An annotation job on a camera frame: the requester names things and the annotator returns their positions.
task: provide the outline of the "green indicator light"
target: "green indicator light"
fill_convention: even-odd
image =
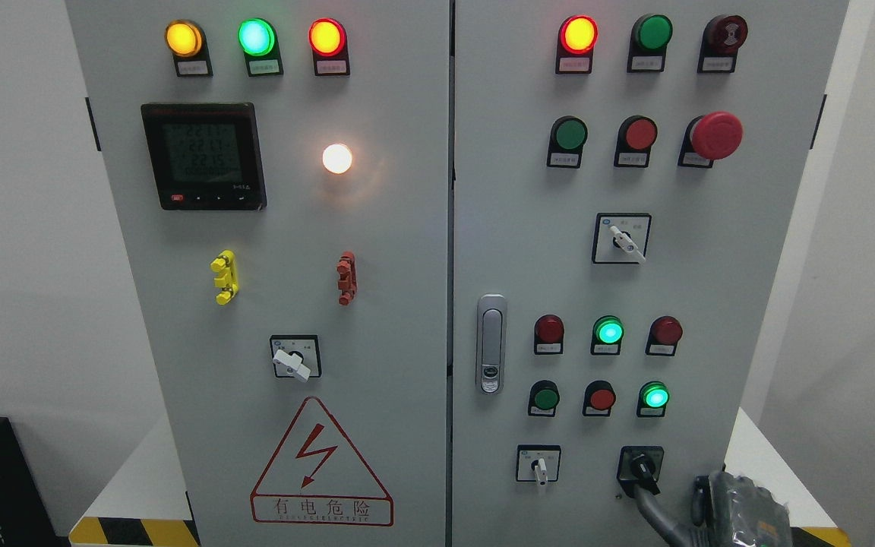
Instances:
[[[535,394],[535,407],[539,409],[554,409],[559,404],[559,394],[551,389],[542,389]]]
[[[584,142],[586,142],[586,125],[580,120],[566,120],[556,128],[556,143],[563,149],[577,149]]]
[[[653,51],[666,46],[673,35],[674,25],[671,25],[669,18],[664,15],[650,15],[637,28],[636,38],[642,48]]]
[[[617,343],[623,338],[623,325],[619,319],[607,316],[596,322],[594,332],[602,343]]]
[[[667,387],[664,384],[660,384],[659,381],[654,381],[651,384],[647,384],[646,387],[643,388],[643,404],[649,406],[652,409],[659,409],[667,404],[671,395],[667,392]]]
[[[275,31],[263,20],[246,20],[238,28],[238,41],[248,55],[260,58],[275,46]]]

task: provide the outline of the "yellow black hazard stripe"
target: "yellow black hazard stripe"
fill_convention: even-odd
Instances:
[[[194,520],[84,517],[70,532],[70,543],[84,545],[156,545],[198,547]]]
[[[792,547],[853,547],[837,527],[793,527]]]

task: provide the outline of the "white switch handle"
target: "white switch handle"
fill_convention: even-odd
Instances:
[[[535,471],[535,481],[541,487],[545,487],[545,483],[549,480],[549,471],[545,468],[545,458],[540,457],[532,464],[532,471]]]
[[[626,233],[622,232],[621,229],[615,226],[610,227],[610,232],[614,235],[614,242],[617,243],[617,246],[622,252],[625,252],[628,255],[633,255],[633,257],[641,264],[646,263],[646,257],[640,252],[640,247],[637,246],[637,244],[634,243]]]
[[[277,367],[284,367],[286,372],[292,374],[296,380],[303,382],[303,384],[309,380],[309,374],[312,372],[309,367],[302,364],[301,356],[295,353],[285,353],[281,349],[275,350],[272,363]]]

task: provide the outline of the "green push button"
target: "green push button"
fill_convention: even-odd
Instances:
[[[542,389],[535,394],[535,408],[554,409],[559,404],[559,394],[552,389]]]
[[[586,142],[586,124],[570,117],[555,129],[556,144],[565,150],[575,150]]]
[[[647,15],[643,18],[635,33],[637,44],[641,48],[654,51],[661,49],[671,41],[674,35],[674,25],[664,15]]]

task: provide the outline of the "digital power meter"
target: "digital power meter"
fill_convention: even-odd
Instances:
[[[140,110],[161,208],[265,208],[252,103],[149,103]]]

